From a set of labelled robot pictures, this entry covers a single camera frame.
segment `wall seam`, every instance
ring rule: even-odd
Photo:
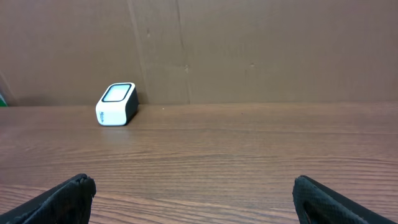
[[[175,0],[175,7],[177,8],[177,18],[178,18],[178,34],[180,37],[180,43],[181,43],[181,48],[182,48],[182,55],[183,55],[183,63],[184,63],[184,72],[186,73],[186,79],[185,79],[185,86],[187,88],[187,95],[188,95],[188,104],[191,104],[191,83],[190,83],[190,72],[189,72],[189,61],[188,61],[188,55],[187,55],[187,50],[185,49],[185,43],[183,40],[183,34],[182,34],[182,22],[181,22],[181,12],[180,12],[180,3],[178,0]]]
[[[146,66],[145,66],[145,62],[144,62],[144,54],[142,51],[142,44],[141,44],[141,38],[139,37],[139,32],[138,32],[138,24],[137,24],[137,19],[136,19],[136,15],[134,13],[134,7],[132,5],[132,1],[133,0],[126,0],[127,1],[127,5],[129,8],[129,15],[130,15],[130,21],[131,21],[131,25],[132,25],[132,31],[134,33],[134,37],[135,37],[135,44],[137,47],[137,54],[138,54],[138,60],[139,60],[139,65],[140,65],[140,70],[141,70],[141,76],[142,76],[142,80],[144,81],[144,89],[145,89],[145,93],[147,95],[147,99],[148,102],[150,103],[150,97],[149,97],[149,92],[148,92],[148,87],[147,87],[147,70],[146,70]]]

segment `white device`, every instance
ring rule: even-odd
[[[106,89],[95,107],[97,120],[103,126],[127,124],[138,109],[134,83],[115,83]]]

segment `device screen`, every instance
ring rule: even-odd
[[[117,84],[111,86],[103,98],[103,102],[122,101],[126,97],[131,84]]]

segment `black fabric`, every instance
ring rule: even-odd
[[[95,182],[85,174],[74,179],[29,212],[13,218],[10,224],[88,223]]]
[[[301,224],[393,224],[313,179],[295,180],[293,201]]]

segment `green object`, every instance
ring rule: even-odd
[[[7,106],[7,103],[6,103],[6,101],[4,100],[4,98],[0,94],[0,107],[1,106]]]

